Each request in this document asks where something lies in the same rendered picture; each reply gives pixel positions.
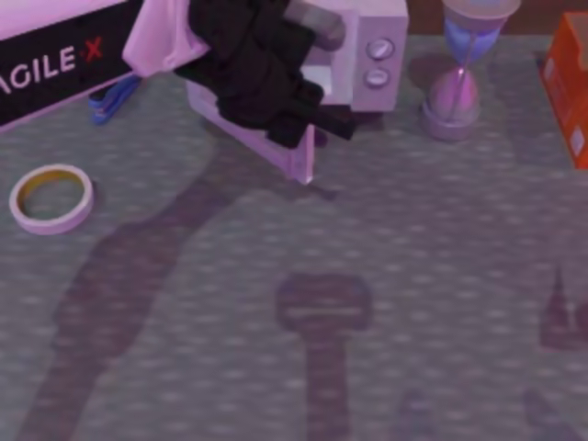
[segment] roll of tape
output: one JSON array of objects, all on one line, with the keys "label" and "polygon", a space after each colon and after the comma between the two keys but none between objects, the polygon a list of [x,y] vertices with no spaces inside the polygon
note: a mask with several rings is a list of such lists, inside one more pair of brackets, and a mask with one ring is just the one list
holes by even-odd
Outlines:
[{"label": "roll of tape", "polygon": [[[39,220],[31,218],[25,209],[25,201],[37,188],[55,180],[69,179],[77,182],[84,193],[78,204],[59,218]],[[10,193],[9,207],[12,215],[27,232],[53,235],[69,232],[80,225],[94,207],[94,187],[86,173],[66,164],[44,165],[22,176]]]}]

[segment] red x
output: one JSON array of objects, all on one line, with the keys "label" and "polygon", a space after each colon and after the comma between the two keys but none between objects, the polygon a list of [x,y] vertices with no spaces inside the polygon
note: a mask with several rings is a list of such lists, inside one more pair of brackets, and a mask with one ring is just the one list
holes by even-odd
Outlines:
[{"label": "red x", "polygon": [[85,46],[88,48],[88,52],[85,55],[85,62],[91,62],[95,58],[102,58],[102,51],[100,50],[100,44],[102,44],[102,37],[96,37],[94,41],[86,40]]}]

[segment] sand timer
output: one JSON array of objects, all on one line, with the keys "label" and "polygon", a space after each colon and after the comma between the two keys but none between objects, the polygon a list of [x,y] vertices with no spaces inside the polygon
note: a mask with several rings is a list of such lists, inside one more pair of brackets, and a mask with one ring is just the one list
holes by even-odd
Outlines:
[{"label": "sand timer", "polygon": [[480,97],[469,65],[489,51],[521,0],[443,0],[445,39],[458,66],[441,75],[421,107],[421,123],[434,138],[460,141],[480,115]]}]

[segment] gray surface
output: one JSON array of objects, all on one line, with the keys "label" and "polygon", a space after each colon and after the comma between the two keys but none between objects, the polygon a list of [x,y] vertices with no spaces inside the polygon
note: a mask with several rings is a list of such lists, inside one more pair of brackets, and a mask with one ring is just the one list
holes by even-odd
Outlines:
[{"label": "gray surface", "polygon": [[[0,439],[575,439],[552,412],[587,433],[586,352],[539,345],[554,265],[569,299],[588,292],[588,177],[537,78],[546,45],[504,39],[478,63],[481,124],[456,145],[416,128],[407,75],[397,112],[329,143],[308,189],[203,127],[171,76],[105,128],[79,103],[3,135]],[[441,48],[410,40],[417,84]],[[98,182],[100,207],[73,234],[28,235],[7,194],[56,162]],[[352,306],[371,305],[349,323],[366,329],[347,342],[346,396],[322,392],[344,372],[336,348],[307,344],[332,365],[310,371],[276,317],[298,273],[324,275],[319,299],[347,275]]]}]

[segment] orange box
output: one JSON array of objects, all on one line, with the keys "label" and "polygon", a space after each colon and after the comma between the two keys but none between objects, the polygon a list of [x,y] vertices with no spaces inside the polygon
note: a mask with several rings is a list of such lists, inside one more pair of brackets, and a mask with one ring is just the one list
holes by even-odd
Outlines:
[{"label": "orange box", "polygon": [[588,169],[588,12],[563,15],[541,78],[574,165]]}]

